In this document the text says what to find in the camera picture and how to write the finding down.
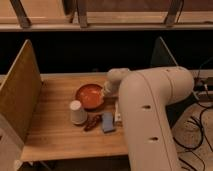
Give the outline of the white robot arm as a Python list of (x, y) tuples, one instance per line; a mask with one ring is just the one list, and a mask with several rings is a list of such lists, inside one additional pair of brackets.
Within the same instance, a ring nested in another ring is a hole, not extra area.
[(193, 87), (192, 74), (181, 66), (107, 72), (103, 95), (118, 95), (131, 171), (181, 171), (166, 107)]

